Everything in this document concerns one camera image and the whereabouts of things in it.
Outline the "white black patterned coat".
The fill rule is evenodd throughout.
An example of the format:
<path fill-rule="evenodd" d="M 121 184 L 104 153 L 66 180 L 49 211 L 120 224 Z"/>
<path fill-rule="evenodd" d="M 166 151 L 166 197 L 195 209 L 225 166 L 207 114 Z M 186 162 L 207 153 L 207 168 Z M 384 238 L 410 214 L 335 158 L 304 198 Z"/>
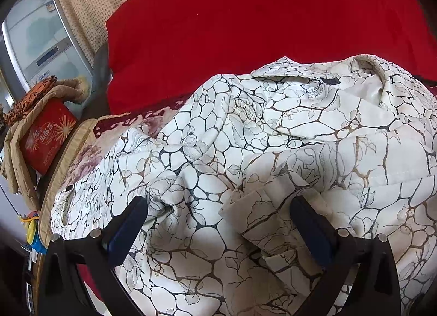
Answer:
<path fill-rule="evenodd" d="M 293 314 L 321 276 L 290 219 L 299 195 L 355 237 L 388 237 L 403 309 L 436 279 L 436 97 L 374 55 L 213 76 L 68 182 L 50 216 L 65 239 L 147 200 L 116 269 L 146 315 Z"/>

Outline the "blue yellow plastic toy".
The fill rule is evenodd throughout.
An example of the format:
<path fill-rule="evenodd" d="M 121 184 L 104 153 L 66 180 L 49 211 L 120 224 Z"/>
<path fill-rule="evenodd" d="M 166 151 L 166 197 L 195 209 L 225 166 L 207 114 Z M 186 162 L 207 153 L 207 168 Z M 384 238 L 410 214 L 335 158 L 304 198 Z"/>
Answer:
<path fill-rule="evenodd" d="M 26 241 L 37 253 L 45 255 L 47 248 L 41 242 L 38 233 L 39 214 L 37 211 L 31 211 L 29 215 L 19 216 L 19 220 L 24 226 L 26 232 Z"/>

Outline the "beige garment on box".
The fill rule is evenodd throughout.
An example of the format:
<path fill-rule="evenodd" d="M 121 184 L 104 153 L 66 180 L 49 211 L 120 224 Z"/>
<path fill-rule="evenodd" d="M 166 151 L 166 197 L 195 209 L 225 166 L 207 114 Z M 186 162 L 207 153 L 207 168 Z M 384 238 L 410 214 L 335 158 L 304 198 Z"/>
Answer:
<path fill-rule="evenodd" d="M 25 141 L 30 137 L 31 127 L 42 114 L 51 99 L 82 104 L 90 95 L 90 84 L 83 76 L 73 79 L 57 79 L 50 76 L 34 85 L 12 110 L 3 116 L 9 126 L 4 139 L 4 158 L 1 175 L 6 179 L 12 193 L 20 194 L 30 210 L 40 210 L 41 203 L 36 192 L 36 169 L 26 161 Z"/>

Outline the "floral plush blanket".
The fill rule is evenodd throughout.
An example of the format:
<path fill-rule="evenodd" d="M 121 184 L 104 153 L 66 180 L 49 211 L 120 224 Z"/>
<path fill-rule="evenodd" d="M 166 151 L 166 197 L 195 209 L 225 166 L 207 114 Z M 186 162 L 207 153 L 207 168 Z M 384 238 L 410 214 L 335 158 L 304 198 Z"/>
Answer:
<path fill-rule="evenodd" d="M 43 246 L 49 245 L 52 235 L 50 213 L 56 193 L 93 170 L 130 127 L 138 126 L 146 135 L 156 137 L 189 97 L 184 94 L 138 111 L 84 120 L 73 129 L 37 187 L 42 200 L 38 234 Z"/>

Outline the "red gift box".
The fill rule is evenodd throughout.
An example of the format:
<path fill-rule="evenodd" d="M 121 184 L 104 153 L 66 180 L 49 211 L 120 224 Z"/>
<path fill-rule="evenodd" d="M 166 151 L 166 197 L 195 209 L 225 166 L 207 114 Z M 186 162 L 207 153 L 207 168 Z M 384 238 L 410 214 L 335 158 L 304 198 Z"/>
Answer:
<path fill-rule="evenodd" d="M 60 99 L 49 99 L 20 140 L 24 161 L 45 175 L 76 123 L 76 117 Z"/>

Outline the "orange black folded cloth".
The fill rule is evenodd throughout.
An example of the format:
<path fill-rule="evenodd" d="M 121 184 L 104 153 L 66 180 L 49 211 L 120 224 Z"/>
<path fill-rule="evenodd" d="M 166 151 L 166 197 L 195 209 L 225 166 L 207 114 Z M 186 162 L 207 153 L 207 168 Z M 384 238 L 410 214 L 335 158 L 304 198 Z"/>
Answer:
<path fill-rule="evenodd" d="M 56 76 L 49 76 L 35 84 L 24 97 L 15 103 L 12 109 L 4 115 L 4 122 L 12 127 L 16 122 L 22 120 L 36 106 L 38 101 L 50 91 L 57 82 Z"/>

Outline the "red sofa cover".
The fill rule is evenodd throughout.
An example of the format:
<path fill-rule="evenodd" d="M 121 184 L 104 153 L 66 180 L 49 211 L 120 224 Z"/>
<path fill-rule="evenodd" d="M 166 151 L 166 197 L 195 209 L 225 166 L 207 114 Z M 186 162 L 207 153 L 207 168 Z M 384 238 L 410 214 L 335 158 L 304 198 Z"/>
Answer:
<path fill-rule="evenodd" d="M 417 0 L 127 0 L 106 26 L 112 114 L 283 56 L 306 64 L 375 54 L 436 79 L 436 38 Z"/>

